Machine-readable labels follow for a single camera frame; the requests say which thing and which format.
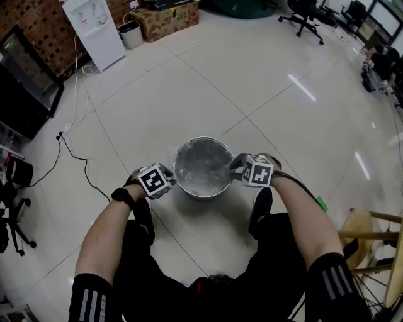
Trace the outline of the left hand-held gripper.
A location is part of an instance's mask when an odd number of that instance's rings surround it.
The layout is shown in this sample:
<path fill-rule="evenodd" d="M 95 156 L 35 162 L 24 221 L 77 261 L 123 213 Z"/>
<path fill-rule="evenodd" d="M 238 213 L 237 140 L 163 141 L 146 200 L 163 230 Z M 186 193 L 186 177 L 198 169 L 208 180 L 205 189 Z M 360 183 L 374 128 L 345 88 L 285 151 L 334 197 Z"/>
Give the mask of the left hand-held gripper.
<path fill-rule="evenodd" d="M 159 199 L 176 184 L 174 174 L 160 163 L 142 167 L 137 178 L 149 199 Z"/>

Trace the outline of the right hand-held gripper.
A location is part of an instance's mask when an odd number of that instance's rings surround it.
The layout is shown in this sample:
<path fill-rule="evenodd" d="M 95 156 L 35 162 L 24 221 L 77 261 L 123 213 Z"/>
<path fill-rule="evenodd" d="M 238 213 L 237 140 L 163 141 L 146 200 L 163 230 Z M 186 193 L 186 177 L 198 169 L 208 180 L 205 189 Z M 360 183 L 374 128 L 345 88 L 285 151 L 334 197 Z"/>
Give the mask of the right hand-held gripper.
<path fill-rule="evenodd" d="M 247 187 L 269 187 L 274 165 L 265 155 L 241 153 L 231 162 L 230 176 Z"/>

